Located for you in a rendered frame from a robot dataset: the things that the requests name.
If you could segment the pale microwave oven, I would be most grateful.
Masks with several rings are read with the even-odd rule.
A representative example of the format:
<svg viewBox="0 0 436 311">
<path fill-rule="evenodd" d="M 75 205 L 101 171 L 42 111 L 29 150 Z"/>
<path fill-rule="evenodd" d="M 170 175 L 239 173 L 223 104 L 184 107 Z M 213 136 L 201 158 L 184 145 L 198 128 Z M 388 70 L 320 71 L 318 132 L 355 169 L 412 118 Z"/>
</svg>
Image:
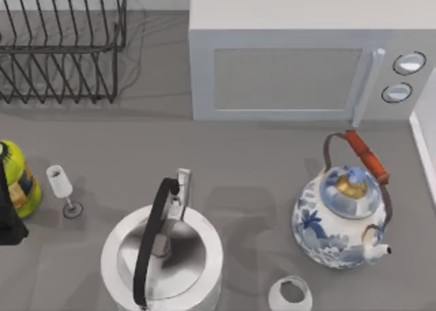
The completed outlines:
<svg viewBox="0 0 436 311">
<path fill-rule="evenodd" d="M 405 120 L 436 67 L 436 0 L 191 0 L 193 117 L 352 125 L 377 48 L 362 121 Z M 395 59 L 414 51 L 425 66 L 397 74 Z M 402 82 L 413 93 L 386 103 L 382 91 Z"/>
</svg>

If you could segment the blue and white teapot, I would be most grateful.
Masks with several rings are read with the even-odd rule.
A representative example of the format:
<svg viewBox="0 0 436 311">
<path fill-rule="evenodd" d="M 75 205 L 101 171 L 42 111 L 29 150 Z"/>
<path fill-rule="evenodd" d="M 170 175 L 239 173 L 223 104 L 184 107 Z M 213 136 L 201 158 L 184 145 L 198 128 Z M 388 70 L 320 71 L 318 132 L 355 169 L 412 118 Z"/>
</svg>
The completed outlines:
<svg viewBox="0 0 436 311">
<path fill-rule="evenodd" d="M 361 166 L 332 164 L 334 137 L 348 142 Z M 392 254 L 383 241 L 393 214 L 390 174 L 355 130 L 328 135 L 323 157 L 324 167 L 305 185 L 290 217 L 296 243 L 310 259 L 332 269 Z"/>
</svg>

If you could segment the white wine glass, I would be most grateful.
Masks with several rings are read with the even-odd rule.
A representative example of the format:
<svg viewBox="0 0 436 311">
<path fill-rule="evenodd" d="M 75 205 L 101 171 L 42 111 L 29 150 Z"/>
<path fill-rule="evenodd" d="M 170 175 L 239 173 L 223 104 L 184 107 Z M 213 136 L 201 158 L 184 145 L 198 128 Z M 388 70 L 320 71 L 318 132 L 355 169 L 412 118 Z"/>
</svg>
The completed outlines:
<svg viewBox="0 0 436 311">
<path fill-rule="evenodd" d="M 58 199 L 64 199 L 63 216 L 68 219 L 78 218 L 84 208 L 80 202 L 72 201 L 73 186 L 60 165 L 51 165 L 46 170 L 50 187 Z"/>
</svg>

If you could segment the small microwave knob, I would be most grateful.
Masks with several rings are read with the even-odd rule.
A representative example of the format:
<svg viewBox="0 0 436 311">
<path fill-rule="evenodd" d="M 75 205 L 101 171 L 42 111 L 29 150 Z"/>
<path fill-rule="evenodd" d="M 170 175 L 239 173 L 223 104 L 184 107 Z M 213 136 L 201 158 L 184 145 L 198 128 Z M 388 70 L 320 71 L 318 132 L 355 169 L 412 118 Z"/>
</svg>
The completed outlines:
<svg viewBox="0 0 436 311">
<path fill-rule="evenodd" d="M 387 86 L 381 92 L 381 98 L 386 103 L 400 103 L 407 100 L 412 93 L 413 88 L 408 83 L 402 82 Z"/>
</svg>

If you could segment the yellow green bottle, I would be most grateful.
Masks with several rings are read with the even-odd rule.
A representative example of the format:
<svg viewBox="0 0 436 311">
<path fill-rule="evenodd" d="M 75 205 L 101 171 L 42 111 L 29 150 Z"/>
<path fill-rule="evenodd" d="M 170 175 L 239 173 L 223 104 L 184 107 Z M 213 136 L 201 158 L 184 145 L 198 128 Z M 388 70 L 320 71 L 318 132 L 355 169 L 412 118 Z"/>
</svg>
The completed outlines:
<svg viewBox="0 0 436 311">
<path fill-rule="evenodd" d="M 34 213 L 40 204 L 40 185 L 17 144 L 0 140 L 0 158 L 3 161 L 10 198 L 18 216 L 24 219 Z"/>
</svg>

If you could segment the large microwave knob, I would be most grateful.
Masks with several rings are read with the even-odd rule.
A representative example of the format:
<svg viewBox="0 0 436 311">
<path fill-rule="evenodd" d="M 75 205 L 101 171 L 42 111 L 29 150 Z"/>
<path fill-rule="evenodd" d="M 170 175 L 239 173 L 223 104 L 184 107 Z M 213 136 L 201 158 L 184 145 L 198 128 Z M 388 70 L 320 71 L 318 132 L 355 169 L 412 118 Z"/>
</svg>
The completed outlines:
<svg viewBox="0 0 436 311">
<path fill-rule="evenodd" d="M 426 56 L 418 51 L 402 54 L 393 62 L 393 70 L 402 76 L 420 71 L 426 64 Z"/>
</svg>

